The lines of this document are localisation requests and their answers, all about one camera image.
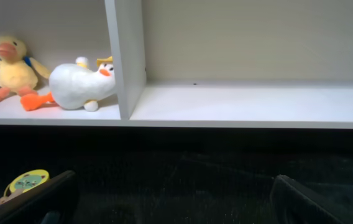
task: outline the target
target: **yellow hat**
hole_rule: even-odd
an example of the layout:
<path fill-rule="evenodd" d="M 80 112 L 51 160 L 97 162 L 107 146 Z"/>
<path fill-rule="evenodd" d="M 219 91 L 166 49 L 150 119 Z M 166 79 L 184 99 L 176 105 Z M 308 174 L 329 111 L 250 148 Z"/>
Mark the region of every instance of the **yellow hat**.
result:
<path fill-rule="evenodd" d="M 113 56 L 108 58 L 96 59 L 96 66 L 100 66 L 102 63 L 113 63 Z"/>

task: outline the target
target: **yellow duck plush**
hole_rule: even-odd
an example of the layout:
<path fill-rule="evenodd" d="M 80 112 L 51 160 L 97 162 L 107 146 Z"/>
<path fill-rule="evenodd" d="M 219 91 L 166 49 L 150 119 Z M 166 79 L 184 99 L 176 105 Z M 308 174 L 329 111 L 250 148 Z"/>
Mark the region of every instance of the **yellow duck plush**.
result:
<path fill-rule="evenodd" d="M 38 78 L 33 68 L 44 78 L 50 71 L 34 58 L 26 57 L 25 43 L 14 37 L 0 37 L 0 101 L 10 92 L 19 96 L 37 94 L 34 90 Z"/>

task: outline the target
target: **shelf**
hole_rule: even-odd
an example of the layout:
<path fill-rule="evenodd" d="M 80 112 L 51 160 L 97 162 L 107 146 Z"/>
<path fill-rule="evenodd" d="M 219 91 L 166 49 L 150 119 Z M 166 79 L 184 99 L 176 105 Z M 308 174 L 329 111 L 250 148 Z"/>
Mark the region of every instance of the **shelf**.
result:
<path fill-rule="evenodd" d="M 179 126 L 353 128 L 353 85 L 147 85 L 131 120 L 185 122 Z"/>
<path fill-rule="evenodd" d="M 48 87 L 39 90 L 40 94 L 48 93 Z M 112 96 L 99 102 L 99 110 L 87 112 L 63 110 L 57 105 L 40 108 L 36 111 L 25 111 L 19 96 L 11 96 L 0 102 L 0 124 L 17 125 L 118 125 L 120 120 L 117 97 Z"/>

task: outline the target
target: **blue backpack strap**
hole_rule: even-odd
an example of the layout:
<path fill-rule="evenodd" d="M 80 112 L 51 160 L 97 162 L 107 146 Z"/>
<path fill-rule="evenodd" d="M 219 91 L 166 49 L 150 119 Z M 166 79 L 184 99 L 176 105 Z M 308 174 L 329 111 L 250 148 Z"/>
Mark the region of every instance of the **blue backpack strap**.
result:
<path fill-rule="evenodd" d="M 25 63 L 32 68 L 32 62 L 30 61 L 30 58 L 28 56 L 23 57 L 23 61 L 25 61 Z"/>

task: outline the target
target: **duck beak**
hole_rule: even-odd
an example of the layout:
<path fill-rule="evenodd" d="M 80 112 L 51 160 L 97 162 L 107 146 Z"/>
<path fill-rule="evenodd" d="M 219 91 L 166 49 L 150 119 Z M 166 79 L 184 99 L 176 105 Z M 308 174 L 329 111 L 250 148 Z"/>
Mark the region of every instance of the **duck beak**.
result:
<path fill-rule="evenodd" d="M 99 70 L 100 74 L 104 75 L 104 76 L 110 76 L 110 72 L 107 71 L 106 69 L 100 69 Z"/>
<path fill-rule="evenodd" d="M 0 44 L 0 56 L 6 59 L 13 58 L 17 55 L 16 48 L 12 44 Z"/>

